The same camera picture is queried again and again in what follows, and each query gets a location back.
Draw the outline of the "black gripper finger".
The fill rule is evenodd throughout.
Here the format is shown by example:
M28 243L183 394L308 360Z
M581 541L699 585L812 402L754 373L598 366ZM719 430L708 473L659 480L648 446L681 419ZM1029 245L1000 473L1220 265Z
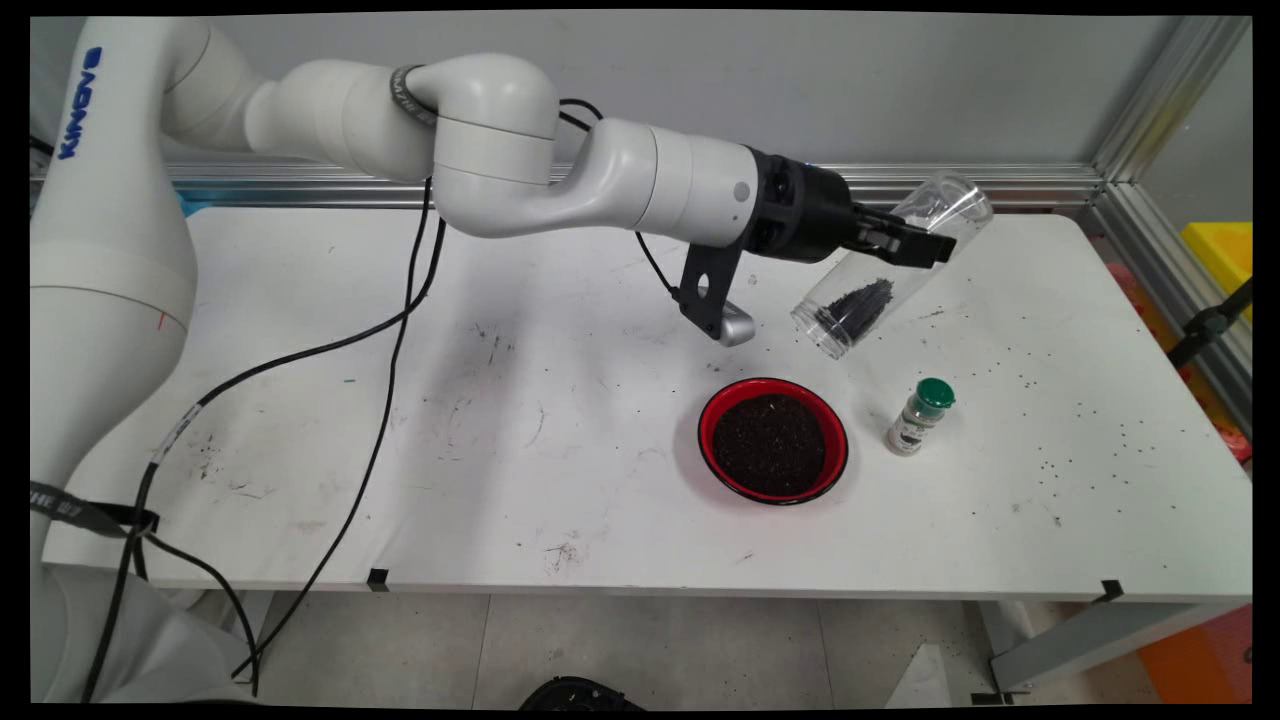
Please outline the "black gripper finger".
M856 205L858 237L863 242L886 242L887 238L901 240L916 232L916 227L890 211L881 211L867 205Z
M868 231L856 241L856 251L878 258L891 266L929 270L947 263L957 247L955 238L924 231Z

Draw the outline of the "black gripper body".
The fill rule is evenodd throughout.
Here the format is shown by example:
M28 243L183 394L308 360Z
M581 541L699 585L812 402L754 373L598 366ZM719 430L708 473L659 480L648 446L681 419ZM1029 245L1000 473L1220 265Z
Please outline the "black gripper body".
M745 227L745 251L813 264L858 240L844 178L826 168L755 149L756 201Z

